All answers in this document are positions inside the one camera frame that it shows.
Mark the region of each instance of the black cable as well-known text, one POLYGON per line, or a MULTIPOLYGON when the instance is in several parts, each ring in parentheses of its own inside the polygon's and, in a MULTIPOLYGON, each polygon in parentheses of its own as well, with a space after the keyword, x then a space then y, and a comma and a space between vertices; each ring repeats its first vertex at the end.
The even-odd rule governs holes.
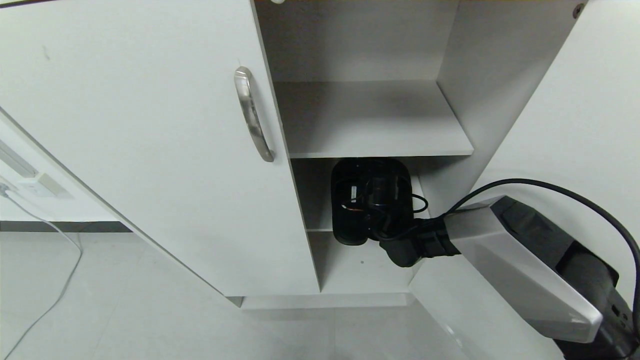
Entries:
POLYGON ((633 306, 632 306, 632 312, 633 312, 633 319, 632 320, 633 320, 633 324, 634 324, 634 332, 636 334, 636 338, 640 341, 640 281, 639 281, 639 274, 640 274, 640 248, 638 247, 638 244, 636 243, 634 237, 624 227, 624 225, 622 225, 618 221, 618 219, 614 218, 613 215, 611 215, 605 209, 603 209, 600 206, 598 206, 597 204, 595 204, 593 201, 591 201, 591 200, 589 200, 589 199, 587 199, 587 198, 585 198, 585 197, 583 197, 583 196, 581 196, 581 195, 579 195, 579 194, 577 194, 577 193, 575 193, 575 192, 573 192, 571 190, 567 190, 567 189, 562 188, 562 187, 560 187, 558 185, 545 183, 544 181, 531 180, 531 179, 503 179, 503 180, 494 181, 492 183, 489 183, 487 185, 484 185, 484 186, 476 189, 475 191, 471 192, 467 196, 463 197, 454 206, 452 206, 451 209, 447 210, 444 214, 440 215, 438 218, 444 218, 445 216, 453 213, 460 206, 462 206, 465 202, 469 201, 471 198, 475 197, 479 193, 487 191, 490 188, 495 188, 496 186, 500 186, 500 185, 504 185, 504 184, 527 184, 527 185, 538 186, 540 188, 549 189, 549 190, 555 191, 557 193, 561 193, 561 194, 563 194, 563 195, 565 195, 567 197, 570 197, 573 200, 576 200, 577 202, 587 206, 589 209, 592 209, 593 211, 598 213, 598 215, 600 215, 606 221, 608 221, 611 225, 613 225, 613 227, 616 228, 616 230, 620 233, 620 235, 622 235, 622 238, 627 242, 627 245, 629 246, 629 249, 631 250, 631 254, 634 257, 634 262, 636 263, 636 289, 634 291, 634 301, 633 301, 633 306))
POLYGON ((0 9, 13 8, 15 6, 31 5, 31 4, 37 4, 37 3, 46 3, 48 1, 54 1, 54 0, 19 0, 19 1, 12 1, 10 3, 0 4, 0 9))
POLYGON ((427 199, 421 197, 420 195, 416 195, 416 194, 411 194, 411 197, 415 197, 416 199, 420 199, 422 201, 424 201, 424 207, 418 209, 418 210, 413 210, 414 214, 417 213, 422 213, 423 211, 427 210, 427 208, 429 207, 429 202, 427 201, 427 199))

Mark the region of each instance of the white cable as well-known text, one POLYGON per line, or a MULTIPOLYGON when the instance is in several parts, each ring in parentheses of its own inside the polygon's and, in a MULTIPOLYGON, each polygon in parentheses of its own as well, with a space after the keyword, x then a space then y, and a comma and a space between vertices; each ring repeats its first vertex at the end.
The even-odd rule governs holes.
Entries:
POLYGON ((53 309, 54 307, 56 307, 56 305, 58 305, 58 303, 60 302, 60 300, 62 299, 62 297, 65 295, 65 293, 67 292, 67 288, 69 287, 69 283, 71 282, 71 278, 73 277, 74 273, 76 272, 76 268, 78 268, 78 264, 80 264, 80 259, 82 259, 82 255, 83 255, 83 249, 82 249, 82 244, 80 244, 80 237, 78 237, 78 243, 76 243, 75 241, 71 240, 71 238, 69 236, 67 236, 67 234, 65 234, 62 230, 60 230, 57 226, 55 226, 53 223, 51 223, 50 221, 44 220, 43 218, 37 217, 34 214, 30 213, 27 209, 23 208, 18 202, 16 202, 15 200, 13 200, 6 192, 7 190, 9 190, 8 186, 0 183, 0 196, 7 198, 9 201, 11 201, 14 205, 16 205, 18 208, 20 208, 20 210, 24 211, 27 215, 42 221, 43 223, 53 227, 57 232, 59 232, 62 236, 65 237, 65 239, 67 239, 69 242, 71 242, 72 244, 74 244, 78 251, 80 252, 80 256, 78 256, 78 260, 76 261, 76 264, 74 265, 74 268, 71 270, 71 272, 69 273, 69 277, 67 277, 67 281, 65 282, 64 287, 62 287, 62 291, 60 292, 60 295, 58 296, 58 299, 53 303, 53 305, 47 310, 45 311, 42 315, 40 315, 40 317, 38 317, 36 319, 36 321, 34 321, 23 333, 22 336, 18 339, 18 341, 16 341, 15 345, 11 348, 11 350, 9 351, 9 353, 4 357, 4 360, 7 360, 11 354, 13 353, 13 351, 18 347, 18 345, 20 345, 20 343, 22 342, 22 340, 24 339, 25 336, 27 336, 27 334, 29 333, 29 331, 31 330, 31 328, 33 328, 39 321, 40 319, 42 319, 47 313, 49 313, 49 311, 51 311, 51 309, 53 309))

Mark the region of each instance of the cabinet side panel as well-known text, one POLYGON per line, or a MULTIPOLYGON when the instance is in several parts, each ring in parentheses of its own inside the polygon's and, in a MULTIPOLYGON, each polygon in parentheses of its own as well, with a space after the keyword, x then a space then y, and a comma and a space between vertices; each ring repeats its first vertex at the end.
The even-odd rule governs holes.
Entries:
POLYGON ((422 187, 437 194, 432 215, 469 192, 563 46, 579 3, 460 3, 437 81, 475 151, 423 161, 422 187))

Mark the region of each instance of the electrical connector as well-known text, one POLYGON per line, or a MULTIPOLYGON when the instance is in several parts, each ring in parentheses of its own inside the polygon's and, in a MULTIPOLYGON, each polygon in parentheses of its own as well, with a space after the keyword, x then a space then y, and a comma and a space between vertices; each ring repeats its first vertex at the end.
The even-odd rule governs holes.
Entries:
POLYGON ((11 190, 9 185, 0 183, 0 196, 8 198, 9 195, 7 195, 6 192, 9 191, 9 190, 11 190))

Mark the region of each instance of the power cord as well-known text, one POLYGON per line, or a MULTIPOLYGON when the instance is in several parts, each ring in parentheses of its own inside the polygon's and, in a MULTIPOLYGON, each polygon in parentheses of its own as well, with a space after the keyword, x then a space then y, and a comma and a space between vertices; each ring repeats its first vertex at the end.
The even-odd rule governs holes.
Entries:
MULTIPOLYGON (((597 204, 595 204, 593 201, 585 198, 584 196, 581 196, 571 190, 567 190, 563 187, 560 187, 558 185, 553 185, 550 183, 546 183, 544 181, 538 181, 538 180, 532 180, 532 179, 503 179, 503 180, 498 180, 498 181, 494 181, 492 183, 488 183, 487 185, 484 185, 476 190, 474 190, 473 192, 471 192, 470 194, 468 194, 467 196, 463 197, 462 199, 460 199, 460 201, 458 201, 454 206, 451 207, 451 209, 447 210, 444 214, 440 215, 439 217, 437 217, 436 219, 443 219, 444 217, 446 217, 447 215, 450 215, 451 213, 454 213, 460 206, 464 205, 464 203, 466 203, 467 201, 469 201, 471 198, 475 197, 476 195, 478 195, 481 192, 485 192, 487 190, 489 190, 490 188, 495 188, 496 186, 500 186, 500 185, 504 185, 504 184, 526 184, 526 185, 533 185, 533 186, 537 186, 540 188, 545 188, 545 189, 549 189, 552 190, 554 192, 557 193, 561 193, 567 197, 570 197, 573 200, 576 200, 577 202, 587 206, 589 209, 595 211, 596 213, 598 213, 598 215, 600 215, 601 217, 603 217, 606 221, 608 221, 611 225, 613 225, 613 227, 620 233, 620 235, 622 235, 622 238, 626 241, 627 245, 629 246, 629 249, 631 250, 631 254, 634 257, 634 262, 636 264, 636 289, 634 291, 634 301, 633 301, 633 305, 632 305, 632 313, 633 313, 633 324, 634 324, 634 335, 636 336, 636 338, 638 339, 638 341, 640 341, 640 247, 638 247, 638 244, 636 243, 634 237, 631 235, 631 233, 627 230, 627 228, 624 227, 624 225, 622 225, 622 223, 620 223, 620 221, 618 221, 618 219, 614 218, 613 215, 611 215, 609 212, 607 212, 605 209, 601 208, 600 206, 598 206, 597 204)), ((622 359, 626 359, 628 357, 630 357, 631 355, 633 355, 637 350, 634 349, 632 351, 631 354, 622 357, 622 359)))
POLYGON ((34 219, 37 219, 38 221, 41 221, 49 226, 51 226, 52 228, 54 228, 57 232, 59 232, 62 236, 64 236, 65 239, 67 239, 70 243, 74 244, 74 246, 78 249, 78 251, 80 252, 80 255, 78 256, 78 260, 76 261, 76 264, 74 265, 74 268, 71 270, 71 272, 69 273, 69 276, 67 277, 67 281, 65 282, 64 287, 62 287, 62 291, 60 292, 60 295, 58 296, 58 298, 56 299, 56 301, 53 303, 53 305, 47 309, 47 311, 45 311, 42 315, 40 315, 40 317, 38 317, 23 333, 22 336, 18 339, 18 341, 16 341, 15 345, 11 348, 11 350, 9 351, 9 353, 4 357, 4 360, 7 360, 11 354, 13 353, 13 351, 18 347, 18 345, 20 345, 20 343, 22 342, 22 340, 24 339, 25 336, 27 336, 27 334, 29 333, 29 331, 40 321, 40 319, 42 319, 46 314, 49 313, 49 311, 51 311, 51 309, 53 309, 54 307, 56 307, 56 305, 58 305, 58 303, 60 302, 60 300, 62 299, 62 297, 65 295, 65 293, 67 292, 67 288, 69 287, 69 283, 71 282, 71 278, 73 277, 74 273, 76 272, 76 269, 78 268, 78 264, 80 264, 80 259, 82 259, 82 255, 84 253, 84 250, 82 248, 82 245, 80 244, 80 238, 78 238, 78 243, 76 243, 75 241, 71 240, 71 238, 69 236, 67 236, 67 234, 65 234, 62 230, 60 230, 57 226, 55 226, 53 223, 51 223, 50 221, 47 221, 43 218, 37 217, 36 215, 32 214, 31 212, 29 212, 27 209, 23 208, 22 205, 20 205, 17 201, 13 200, 9 194, 7 194, 7 191, 10 191, 9 187, 6 186, 3 183, 0 183, 0 196, 4 197, 5 199, 8 199, 9 201, 11 201, 14 205, 16 205, 20 210, 24 211, 25 214, 31 216, 34 219))

